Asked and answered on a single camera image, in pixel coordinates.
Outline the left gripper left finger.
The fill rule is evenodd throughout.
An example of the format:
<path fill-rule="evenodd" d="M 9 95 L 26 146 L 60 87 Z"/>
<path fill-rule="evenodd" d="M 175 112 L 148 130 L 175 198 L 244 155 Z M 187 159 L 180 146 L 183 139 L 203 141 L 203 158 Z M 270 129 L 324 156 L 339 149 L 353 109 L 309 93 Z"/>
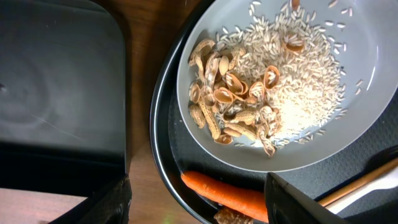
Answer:
<path fill-rule="evenodd" d="M 125 174 L 49 224 L 128 224 L 131 200 L 131 184 Z"/>

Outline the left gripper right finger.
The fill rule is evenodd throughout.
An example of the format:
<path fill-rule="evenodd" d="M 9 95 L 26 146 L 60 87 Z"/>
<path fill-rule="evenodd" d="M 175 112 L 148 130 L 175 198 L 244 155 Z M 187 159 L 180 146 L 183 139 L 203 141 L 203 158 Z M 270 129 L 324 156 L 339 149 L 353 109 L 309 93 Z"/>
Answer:
<path fill-rule="evenodd" d="M 275 173 L 266 175 L 264 196 L 269 224 L 347 224 Z"/>

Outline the white plastic fork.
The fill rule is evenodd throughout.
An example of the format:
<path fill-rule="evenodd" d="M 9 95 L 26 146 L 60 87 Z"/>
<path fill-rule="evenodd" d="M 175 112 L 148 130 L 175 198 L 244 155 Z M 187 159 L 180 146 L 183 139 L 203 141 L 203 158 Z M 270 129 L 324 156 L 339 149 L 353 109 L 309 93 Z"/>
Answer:
<path fill-rule="evenodd" d="M 371 181 L 368 184 L 354 190 L 348 195 L 338 199 L 337 201 L 326 206 L 326 209 L 330 212 L 337 214 L 350 206 L 355 201 L 359 200 L 366 194 L 375 190 L 386 190 L 397 187 L 397 169 L 390 171 L 388 174 L 378 177 L 376 180 Z"/>

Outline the wooden chopstick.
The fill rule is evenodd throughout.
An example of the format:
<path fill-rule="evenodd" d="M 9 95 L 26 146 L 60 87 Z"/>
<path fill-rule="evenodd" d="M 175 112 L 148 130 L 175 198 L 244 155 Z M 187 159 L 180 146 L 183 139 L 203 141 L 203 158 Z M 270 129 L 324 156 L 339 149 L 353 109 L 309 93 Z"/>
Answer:
<path fill-rule="evenodd" d="M 349 193 L 357 190 L 358 188 L 364 186 L 365 184 L 370 183 L 370 181 L 375 180 L 377 177 L 380 177 L 383 174 L 386 174 L 388 171 L 391 171 L 393 168 L 397 167 L 397 158 L 387 162 L 383 166 L 375 169 L 374 171 L 364 175 L 363 177 L 355 180 L 354 182 L 348 184 L 347 186 L 337 190 L 331 195 L 321 199 L 318 203 L 322 206 L 327 206 L 332 202 L 337 201 L 338 199 L 348 195 Z"/>

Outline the pile of peanut shells and rice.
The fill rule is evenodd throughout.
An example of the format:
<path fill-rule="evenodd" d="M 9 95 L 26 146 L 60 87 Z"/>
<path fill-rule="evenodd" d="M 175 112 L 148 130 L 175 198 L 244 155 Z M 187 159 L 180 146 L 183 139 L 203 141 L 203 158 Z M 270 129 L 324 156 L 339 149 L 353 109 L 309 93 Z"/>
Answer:
<path fill-rule="evenodd" d="M 250 3 L 246 28 L 223 29 L 194 46 L 188 110 L 214 142 L 244 136 L 273 156 L 323 135 L 327 122 L 346 114 L 345 70 L 336 57 L 347 44 L 326 34 L 333 21 L 316 25 L 316 12 L 298 1 L 285 2 L 272 19 L 259 15 L 260 6 Z"/>

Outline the grey plate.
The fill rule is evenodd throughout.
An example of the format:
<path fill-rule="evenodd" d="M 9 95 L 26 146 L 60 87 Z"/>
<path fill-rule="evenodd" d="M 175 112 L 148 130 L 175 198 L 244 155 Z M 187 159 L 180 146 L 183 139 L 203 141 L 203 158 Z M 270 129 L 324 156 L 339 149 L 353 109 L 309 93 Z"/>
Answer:
<path fill-rule="evenodd" d="M 256 17 L 274 20 L 287 1 L 215 1 L 200 13 L 189 33 L 177 70 L 177 99 L 183 121 L 200 149 L 223 164 L 251 172 L 282 172 L 299 169 L 334 155 L 357 140 L 381 115 L 397 90 L 396 1 L 302 1 L 304 18 L 325 28 L 337 46 L 332 54 L 343 68 L 345 87 L 343 116 L 333 114 L 323 125 L 324 135 L 306 144 L 290 138 L 273 157 L 246 137 L 222 146 L 206 130 L 199 129 L 188 112 L 188 87 L 197 70 L 188 59 L 194 46 L 225 30 L 236 32 Z"/>

